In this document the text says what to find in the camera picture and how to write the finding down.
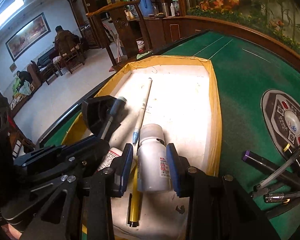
blue gripper pad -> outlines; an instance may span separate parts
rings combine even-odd
[[[167,162],[170,170],[170,178],[172,181],[172,186],[174,191],[177,193],[177,196],[181,196],[181,185],[180,185],[180,176],[182,173],[181,162],[177,153],[177,150],[173,143],[169,143],[166,147]]]
[[[115,116],[118,111],[124,109],[127,100],[124,97],[117,98],[110,109],[110,115]]]
[[[120,193],[123,196],[123,193],[127,190],[130,169],[133,160],[133,147],[130,143],[127,143],[125,145],[122,152],[122,158],[124,161],[124,165],[123,165],[123,169],[120,172]]]

blue thermos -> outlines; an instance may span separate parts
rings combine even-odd
[[[144,17],[148,16],[149,14],[154,14],[151,0],[140,0],[139,8]]]

red button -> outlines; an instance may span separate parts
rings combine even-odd
[[[289,107],[288,107],[288,105],[287,105],[287,103],[286,103],[285,101],[282,101],[281,103],[282,103],[282,105],[283,105],[283,107],[284,107],[285,109],[289,109]]]

orange flower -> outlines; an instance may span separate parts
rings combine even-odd
[[[278,25],[280,26],[280,27],[282,27],[282,26],[284,26],[284,23],[282,22],[282,21],[278,21]]]
[[[205,2],[202,1],[200,3],[200,7],[201,7],[202,10],[207,10],[207,9],[210,8],[210,5],[209,5],[208,1],[205,1]]]
[[[220,9],[221,6],[223,6],[223,0],[215,0],[213,4],[215,5],[216,9]]]
[[[232,6],[239,4],[239,0],[228,0],[228,1],[232,4]]]

white pill bottle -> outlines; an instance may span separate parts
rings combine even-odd
[[[140,130],[138,150],[138,191],[160,193],[170,190],[170,172],[162,127],[144,125]]]

